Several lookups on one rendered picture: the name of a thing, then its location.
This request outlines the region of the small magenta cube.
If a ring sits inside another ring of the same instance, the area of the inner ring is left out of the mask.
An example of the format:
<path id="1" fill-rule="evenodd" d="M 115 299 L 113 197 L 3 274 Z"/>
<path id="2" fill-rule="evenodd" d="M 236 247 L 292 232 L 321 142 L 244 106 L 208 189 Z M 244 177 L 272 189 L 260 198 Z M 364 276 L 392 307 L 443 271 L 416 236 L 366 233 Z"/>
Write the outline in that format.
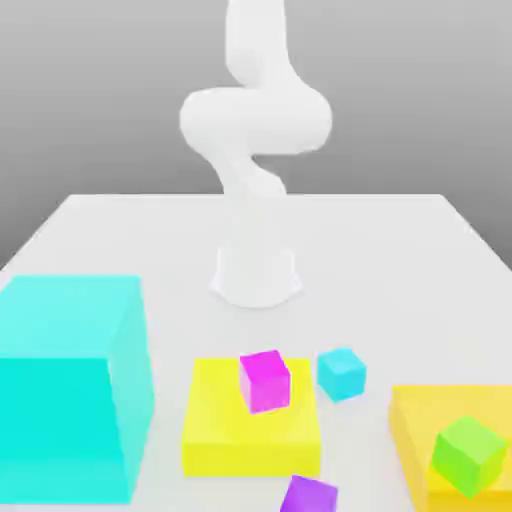
<path id="1" fill-rule="evenodd" d="M 291 373 L 278 350 L 241 355 L 239 385 L 251 415 L 290 405 Z"/>

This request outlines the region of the small cyan cube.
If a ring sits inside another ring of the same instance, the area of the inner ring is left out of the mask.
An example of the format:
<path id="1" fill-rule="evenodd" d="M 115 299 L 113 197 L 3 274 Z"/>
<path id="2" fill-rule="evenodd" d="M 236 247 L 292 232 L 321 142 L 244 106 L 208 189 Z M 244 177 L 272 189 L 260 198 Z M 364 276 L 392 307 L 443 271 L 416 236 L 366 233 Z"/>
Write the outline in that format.
<path id="1" fill-rule="evenodd" d="M 364 393 L 365 363 L 349 347 L 321 353 L 317 357 L 317 382 L 334 403 Z"/>

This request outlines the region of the small purple cube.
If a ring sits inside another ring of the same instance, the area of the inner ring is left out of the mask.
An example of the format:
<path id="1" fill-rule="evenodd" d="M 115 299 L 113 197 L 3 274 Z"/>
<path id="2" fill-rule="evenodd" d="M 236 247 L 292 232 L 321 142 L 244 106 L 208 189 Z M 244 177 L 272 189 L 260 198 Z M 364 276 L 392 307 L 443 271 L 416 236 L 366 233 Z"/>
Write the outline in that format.
<path id="1" fill-rule="evenodd" d="M 337 496 L 335 486 L 293 475 L 280 512 L 336 512 Z"/>

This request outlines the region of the small green cube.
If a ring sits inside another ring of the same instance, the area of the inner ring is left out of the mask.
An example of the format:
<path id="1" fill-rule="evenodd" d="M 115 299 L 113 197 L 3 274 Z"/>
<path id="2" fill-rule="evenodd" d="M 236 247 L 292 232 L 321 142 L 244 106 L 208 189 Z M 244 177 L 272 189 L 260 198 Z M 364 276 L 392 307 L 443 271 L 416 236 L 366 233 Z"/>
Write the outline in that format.
<path id="1" fill-rule="evenodd" d="M 438 432 L 431 466 L 466 498 L 474 498 L 501 474 L 508 441 L 465 415 Z"/>

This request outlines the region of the large yellow box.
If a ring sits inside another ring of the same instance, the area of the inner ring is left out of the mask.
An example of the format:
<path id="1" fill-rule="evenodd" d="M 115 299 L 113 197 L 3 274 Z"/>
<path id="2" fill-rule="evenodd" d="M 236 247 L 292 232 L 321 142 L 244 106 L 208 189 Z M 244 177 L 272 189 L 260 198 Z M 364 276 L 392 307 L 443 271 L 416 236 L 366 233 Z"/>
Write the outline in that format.
<path id="1" fill-rule="evenodd" d="M 194 362 L 181 440 L 188 477 L 316 477 L 321 435 L 311 363 L 285 360 L 291 372 L 286 408 L 250 414 L 235 358 Z"/>

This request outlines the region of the large orange box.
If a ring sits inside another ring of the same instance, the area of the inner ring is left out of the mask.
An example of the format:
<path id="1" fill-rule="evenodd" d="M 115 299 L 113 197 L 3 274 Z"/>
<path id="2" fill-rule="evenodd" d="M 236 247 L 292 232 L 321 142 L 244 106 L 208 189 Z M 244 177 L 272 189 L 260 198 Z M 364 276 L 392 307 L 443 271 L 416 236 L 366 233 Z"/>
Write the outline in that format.
<path id="1" fill-rule="evenodd" d="M 508 441 L 499 477 L 466 498 L 432 466 L 439 431 L 469 415 Z M 399 385 L 391 433 L 415 512 L 512 512 L 512 385 Z"/>

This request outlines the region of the large cyan box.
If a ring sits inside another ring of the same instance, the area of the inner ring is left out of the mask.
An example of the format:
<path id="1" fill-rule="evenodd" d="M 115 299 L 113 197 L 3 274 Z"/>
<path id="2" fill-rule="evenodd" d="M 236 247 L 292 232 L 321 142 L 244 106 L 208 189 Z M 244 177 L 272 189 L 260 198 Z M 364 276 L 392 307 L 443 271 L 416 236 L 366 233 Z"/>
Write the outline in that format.
<path id="1" fill-rule="evenodd" d="M 135 275 L 0 290 L 0 505 L 127 504 L 154 410 Z"/>

